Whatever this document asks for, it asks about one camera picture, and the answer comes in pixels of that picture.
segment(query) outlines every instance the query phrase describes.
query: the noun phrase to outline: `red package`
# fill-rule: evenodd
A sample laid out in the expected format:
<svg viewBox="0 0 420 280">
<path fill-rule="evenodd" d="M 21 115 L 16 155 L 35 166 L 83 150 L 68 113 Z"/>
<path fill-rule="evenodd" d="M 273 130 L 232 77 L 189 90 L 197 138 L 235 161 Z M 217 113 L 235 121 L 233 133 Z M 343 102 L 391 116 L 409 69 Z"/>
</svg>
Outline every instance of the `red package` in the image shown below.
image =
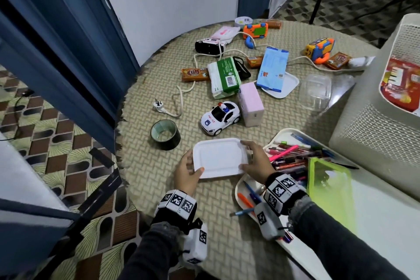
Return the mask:
<svg viewBox="0 0 420 280">
<path fill-rule="evenodd" d="M 392 104 L 409 112 L 417 110 L 420 103 L 420 66 L 390 58 L 381 91 Z"/>
</svg>

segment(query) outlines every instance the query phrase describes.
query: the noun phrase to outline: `pink highlighter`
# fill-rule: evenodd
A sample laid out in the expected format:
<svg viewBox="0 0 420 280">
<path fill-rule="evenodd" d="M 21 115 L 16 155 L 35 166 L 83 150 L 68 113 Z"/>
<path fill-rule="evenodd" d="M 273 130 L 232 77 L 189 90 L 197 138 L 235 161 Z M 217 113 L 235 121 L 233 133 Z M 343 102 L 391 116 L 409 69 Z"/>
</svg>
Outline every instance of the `pink highlighter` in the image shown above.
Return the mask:
<svg viewBox="0 0 420 280">
<path fill-rule="evenodd" d="M 280 158 L 282 156 L 285 156 L 286 154 L 289 154 L 290 152 L 296 150 L 299 148 L 299 145 L 293 145 L 291 148 L 282 151 L 280 154 L 271 156 L 270 158 L 268 158 L 270 161 L 275 161 L 277 158 Z"/>
</svg>

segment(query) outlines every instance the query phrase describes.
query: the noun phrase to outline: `black cable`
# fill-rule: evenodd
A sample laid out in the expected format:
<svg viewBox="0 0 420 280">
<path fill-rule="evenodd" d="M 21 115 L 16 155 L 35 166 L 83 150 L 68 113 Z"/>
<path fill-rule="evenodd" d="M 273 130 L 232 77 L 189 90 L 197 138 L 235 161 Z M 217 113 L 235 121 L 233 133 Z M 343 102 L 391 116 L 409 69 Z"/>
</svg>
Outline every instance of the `black cable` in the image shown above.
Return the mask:
<svg viewBox="0 0 420 280">
<path fill-rule="evenodd" d="M 23 93 L 22 93 L 22 96 L 21 96 L 21 97 L 19 97 L 19 98 L 16 100 L 15 106 L 14 106 L 14 108 L 13 108 L 13 115 L 15 116 L 15 122 L 16 122 L 16 132 L 15 132 L 15 134 L 13 135 L 13 137 L 12 137 L 12 138 L 7 138 L 7 139 L 4 139 L 4 140 L 0 140 L 0 142 L 1 142 L 1 141 L 5 141 L 5 140 L 15 140 L 15 139 L 17 139 L 17 138 L 18 138 L 18 136 L 19 136 L 19 135 L 18 135 L 18 133 L 20 132 L 20 126 L 19 126 L 19 120 L 18 120 L 18 117 L 17 117 L 17 114 L 16 114 L 16 107 L 18 106 L 19 101 L 20 101 L 23 97 L 27 98 L 27 97 L 31 96 L 32 94 L 34 94 L 34 91 L 33 91 L 33 90 L 28 89 L 27 91 L 23 92 Z"/>
</svg>

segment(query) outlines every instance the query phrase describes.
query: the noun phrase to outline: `white paper plate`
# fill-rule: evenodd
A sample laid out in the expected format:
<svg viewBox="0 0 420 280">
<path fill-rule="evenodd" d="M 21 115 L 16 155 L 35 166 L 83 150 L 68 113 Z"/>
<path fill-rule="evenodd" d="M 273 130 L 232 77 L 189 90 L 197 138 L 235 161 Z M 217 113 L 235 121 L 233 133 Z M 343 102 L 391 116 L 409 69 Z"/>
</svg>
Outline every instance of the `white paper plate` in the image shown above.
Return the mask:
<svg viewBox="0 0 420 280">
<path fill-rule="evenodd" d="M 266 92 L 267 94 L 271 95 L 274 98 L 285 98 L 298 85 L 299 85 L 299 79 L 295 77 L 293 74 L 286 72 L 284 74 L 283 87 L 281 88 L 281 92 L 276 92 L 273 90 L 265 90 L 263 88 L 261 88 L 261 90 L 263 90 L 264 92 Z"/>
<path fill-rule="evenodd" d="M 240 164 L 248 164 L 247 149 L 237 138 L 202 140 L 193 150 L 194 171 L 204 167 L 201 178 L 243 174 Z"/>
</svg>

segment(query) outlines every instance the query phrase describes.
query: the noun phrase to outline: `toy car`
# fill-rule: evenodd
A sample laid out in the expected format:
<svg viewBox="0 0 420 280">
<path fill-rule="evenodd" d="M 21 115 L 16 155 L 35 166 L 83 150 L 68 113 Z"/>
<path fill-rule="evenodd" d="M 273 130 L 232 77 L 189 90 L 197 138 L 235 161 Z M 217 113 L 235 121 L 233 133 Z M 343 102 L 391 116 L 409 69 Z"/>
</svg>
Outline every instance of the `toy car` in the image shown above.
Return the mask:
<svg viewBox="0 0 420 280">
<path fill-rule="evenodd" d="M 201 126 L 207 134 L 216 136 L 241 117 L 238 106 L 234 102 L 219 102 L 210 112 L 201 117 Z"/>
</svg>

